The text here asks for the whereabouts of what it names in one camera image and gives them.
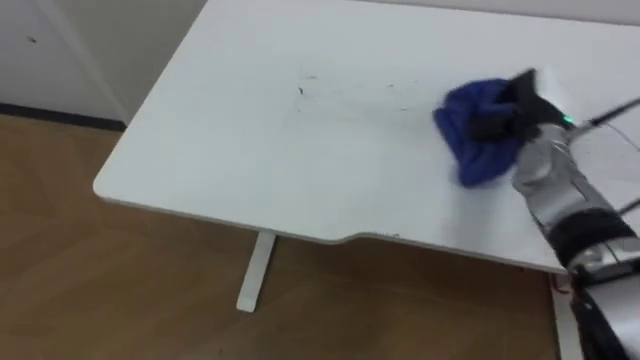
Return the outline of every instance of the blue cloth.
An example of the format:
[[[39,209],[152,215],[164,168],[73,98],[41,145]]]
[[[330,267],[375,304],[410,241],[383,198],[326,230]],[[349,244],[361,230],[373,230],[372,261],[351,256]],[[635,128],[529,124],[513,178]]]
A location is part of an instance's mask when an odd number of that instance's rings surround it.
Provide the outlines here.
[[[458,161],[458,179],[465,187],[474,187],[493,180],[515,163],[522,141],[506,138],[493,143],[474,141],[467,130],[469,121],[481,121],[482,116],[509,116],[515,103],[496,103],[508,84],[492,79],[471,82],[449,92],[443,107],[433,116],[440,133]]]

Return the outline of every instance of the wire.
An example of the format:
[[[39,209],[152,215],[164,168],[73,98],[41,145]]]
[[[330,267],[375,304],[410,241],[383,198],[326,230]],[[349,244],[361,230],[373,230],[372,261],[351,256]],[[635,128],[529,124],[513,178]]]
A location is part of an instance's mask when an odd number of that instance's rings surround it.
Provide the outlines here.
[[[637,198],[632,202],[628,203],[627,205],[623,206],[622,208],[620,208],[620,210],[618,210],[618,214],[620,216],[624,216],[624,214],[627,214],[628,212],[635,210],[638,206],[640,206],[640,198]]]
[[[610,110],[596,118],[593,118],[591,120],[589,120],[589,123],[592,126],[600,126],[608,121],[611,121],[615,118],[617,118],[618,116],[620,116],[622,113],[625,113],[629,110],[631,110],[632,108],[636,107],[640,105],[640,98],[637,98],[635,100],[631,100],[628,103],[618,106],[617,108]]]

